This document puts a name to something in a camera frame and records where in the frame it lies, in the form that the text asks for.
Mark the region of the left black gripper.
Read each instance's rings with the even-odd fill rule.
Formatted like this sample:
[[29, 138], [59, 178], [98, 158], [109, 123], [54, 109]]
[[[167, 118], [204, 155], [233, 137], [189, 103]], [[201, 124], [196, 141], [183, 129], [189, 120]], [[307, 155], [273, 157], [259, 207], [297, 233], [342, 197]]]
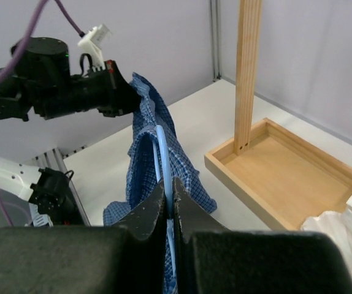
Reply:
[[124, 79], [116, 61], [107, 60], [104, 69], [92, 70], [87, 76], [71, 76], [68, 109], [72, 112], [97, 109], [104, 117], [115, 118], [133, 113], [141, 97]]

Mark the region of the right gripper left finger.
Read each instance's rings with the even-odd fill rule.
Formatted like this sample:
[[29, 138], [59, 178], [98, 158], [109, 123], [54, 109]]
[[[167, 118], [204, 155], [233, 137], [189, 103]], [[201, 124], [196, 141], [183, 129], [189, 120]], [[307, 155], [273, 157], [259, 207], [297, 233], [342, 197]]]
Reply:
[[0, 228], [0, 293], [161, 293], [166, 214], [158, 183], [111, 226]]

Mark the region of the blue wire hanger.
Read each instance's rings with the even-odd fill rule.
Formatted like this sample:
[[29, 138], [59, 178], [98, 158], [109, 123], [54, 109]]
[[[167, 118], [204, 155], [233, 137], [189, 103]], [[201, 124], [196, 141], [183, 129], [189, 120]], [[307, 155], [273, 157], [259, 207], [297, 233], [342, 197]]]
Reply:
[[172, 266], [172, 278], [171, 283], [167, 287], [167, 293], [175, 293], [176, 289], [176, 261], [175, 261], [175, 244], [174, 244], [174, 224], [173, 224], [173, 212], [174, 212], [174, 193], [172, 187], [172, 175], [170, 168], [169, 150], [167, 147], [166, 136], [164, 129], [160, 125], [155, 127], [156, 136], [158, 142], [153, 144], [153, 157], [155, 160], [155, 173], [156, 180], [160, 182], [163, 179], [164, 193], [166, 198], [167, 208], [167, 242], [169, 245], [170, 262]]

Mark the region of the blue checked shirt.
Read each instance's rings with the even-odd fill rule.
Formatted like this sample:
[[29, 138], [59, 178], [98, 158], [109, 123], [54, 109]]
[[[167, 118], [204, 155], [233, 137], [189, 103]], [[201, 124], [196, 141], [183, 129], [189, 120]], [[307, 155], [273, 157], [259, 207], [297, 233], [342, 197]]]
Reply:
[[[151, 195], [158, 183], [156, 180], [153, 144], [158, 142], [155, 127], [164, 129], [169, 150], [170, 168], [173, 180], [178, 178], [191, 198], [209, 215], [217, 208], [216, 201], [210, 198], [199, 180], [199, 173], [192, 165], [177, 140], [174, 122], [163, 98], [155, 87], [143, 76], [134, 73], [131, 86], [141, 97], [139, 108], [134, 112], [132, 122], [132, 145], [129, 149], [130, 164], [126, 175], [126, 200], [112, 202], [104, 210], [104, 227], [119, 222], [136, 206]], [[166, 234], [164, 259], [164, 283], [161, 293], [167, 293], [171, 283], [172, 266]]]

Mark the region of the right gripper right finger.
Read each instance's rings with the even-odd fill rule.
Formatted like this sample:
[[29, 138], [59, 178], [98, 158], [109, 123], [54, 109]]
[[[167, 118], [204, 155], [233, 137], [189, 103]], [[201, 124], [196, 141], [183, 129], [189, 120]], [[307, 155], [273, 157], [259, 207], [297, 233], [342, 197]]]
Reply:
[[180, 293], [352, 293], [352, 278], [323, 233], [232, 231], [173, 180]]

